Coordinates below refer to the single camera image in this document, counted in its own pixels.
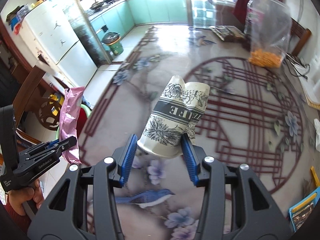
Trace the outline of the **person's left hand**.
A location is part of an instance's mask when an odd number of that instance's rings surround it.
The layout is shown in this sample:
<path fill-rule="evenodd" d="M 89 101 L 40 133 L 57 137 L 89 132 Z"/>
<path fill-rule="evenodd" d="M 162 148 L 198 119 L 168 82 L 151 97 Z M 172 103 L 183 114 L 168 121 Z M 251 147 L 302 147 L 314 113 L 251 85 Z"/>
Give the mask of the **person's left hand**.
<path fill-rule="evenodd" d="M 23 203 L 33 200 L 36 207 L 39 209 L 44 202 L 43 192 L 40 187 L 40 180 L 34 181 L 34 187 L 26 187 L 20 190 L 11 190 L 9 192 L 9 203 L 13 210 L 20 216 L 25 216 Z"/>

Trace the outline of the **red sleeve left forearm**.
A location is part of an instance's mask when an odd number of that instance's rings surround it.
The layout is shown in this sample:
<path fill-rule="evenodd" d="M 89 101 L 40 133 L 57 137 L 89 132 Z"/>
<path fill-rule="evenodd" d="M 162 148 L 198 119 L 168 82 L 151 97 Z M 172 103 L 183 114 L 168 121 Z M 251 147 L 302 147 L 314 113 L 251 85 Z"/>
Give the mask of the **red sleeve left forearm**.
<path fill-rule="evenodd" d="M 31 223 L 30 218 L 25 214 L 25 216 L 18 215 L 9 203 L 9 197 L 7 197 L 7 203 L 4 208 L 9 214 L 10 218 L 15 222 L 15 224 L 24 232 L 27 233 L 29 225 Z"/>

